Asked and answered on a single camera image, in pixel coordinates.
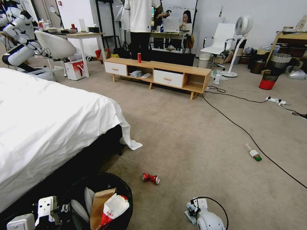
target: wooden table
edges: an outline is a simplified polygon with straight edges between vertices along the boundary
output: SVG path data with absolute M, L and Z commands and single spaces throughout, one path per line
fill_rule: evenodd
M 86 72 L 86 76 L 89 77 L 89 69 L 87 67 L 87 62 L 86 62 L 86 57 L 85 57 L 85 52 L 84 52 L 84 46 L 83 46 L 83 39 L 86 38 L 97 38 L 97 42 L 100 43 L 100 47 L 101 47 L 101 54 L 103 56 L 103 59 L 106 59 L 106 55 L 104 52 L 104 46 L 103 46 L 103 42 L 102 42 L 102 38 L 101 35 L 104 33 L 75 33 L 75 34 L 66 34 L 66 38 L 75 38 L 79 40 L 79 44 L 81 47 L 81 52 L 82 52 L 82 59 L 83 59 L 83 63 L 84 63 L 84 68 L 85 68 L 85 72 Z
M 210 69 L 156 61 L 138 63 L 137 60 L 114 57 L 104 60 L 104 66 L 107 73 L 113 74 L 113 82 L 115 82 L 115 75 L 119 75 L 120 77 L 149 82 L 149 89 L 152 88 L 153 83 L 179 88 L 191 92 L 190 100 L 193 99 L 194 95 L 197 96 L 198 93 L 204 92 L 209 84 L 211 73 Z M 134 78 L 130 73 L 135 70 L 140 70 L 142 73 L 151 73 L 151 76 L 145 79 Z
M 268 59 L 266 60 L 266 65 L 268 64 L 271 55 L 274 51 L 274 48 L 276 46 L 276 43 L 281 42 L 281 43 L 303 43 L 307 44 L 307 33 L 303 32 L 298 32 L 298 33 L 287 33 L 287 32 L 278 32 L 276 34 L 276 38 L 273 42 L 272 48 L 270 50 L 270 54 L 268 56 Z
M 156 31 L 153 31 L 150 33 L 150 37 L 151 38 L 164 38 L 165 40 L 166 39 L 181 40 L 182 52 L 184 51 L 184 48 L 183 48 L 184 32 L 156 32 Z

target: woman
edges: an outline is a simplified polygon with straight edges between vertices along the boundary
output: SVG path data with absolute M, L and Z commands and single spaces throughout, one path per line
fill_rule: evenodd
M 184 31 L 184 35 L 191 35 L 192 34 L 192 19 L 191 19 L 191 12 L 186 10 L 183 12 L 182 17 L 183 23 L 180 25 L 180 30 Z

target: white office chair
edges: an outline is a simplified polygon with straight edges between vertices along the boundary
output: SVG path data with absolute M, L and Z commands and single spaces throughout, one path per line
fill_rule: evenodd
M 55 59 L 63 59 L 73 56 L 77 49 L 70 43 L 68 40 L 64 38 L 60 38 L 56 35 L 45 33 L 42 31 L 35 31 L 35 35 L 37 37 L 38 42 L 40 43 L 43 50 L 51 56 L 51 58 Z M 65 68 L 64 61 L 61 61 L 62 67 L 64 68 L 64 76 L 67 77 L 67 72 Z M 62 70 L 60 66 L 55 66 L 52 71 Z
M 222 55 L 223 52 L 230 50 L 232 41 L 234 41 L 233 36 L 235 33 L 235 26 L 236 24 L 219 23 L 216 28 L 214 37 L 212 37 L 212 46 L 205 48 L 206 38 L 208 37 L 204 38 L 204 48 L 201 50 L 201 52 L 213 54 L 213 60 L 212 62 L 209 62 L 209 64 L 211 63 L 211 69 L 213 64 L 225 68 L 225 66 L 214 62 L 214 58 L 216 58 L 218 55 Z

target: red soda can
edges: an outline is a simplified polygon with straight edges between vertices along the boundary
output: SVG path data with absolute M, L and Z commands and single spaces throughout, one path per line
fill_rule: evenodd
M 138 63 L 142 63 L 141 53 L 138 53 Z

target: white bed sheet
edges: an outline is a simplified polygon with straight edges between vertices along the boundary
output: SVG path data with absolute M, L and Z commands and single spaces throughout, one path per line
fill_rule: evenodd
M 0 68 L 0 212 L 118 124 L 142 146 L 114 100 Z

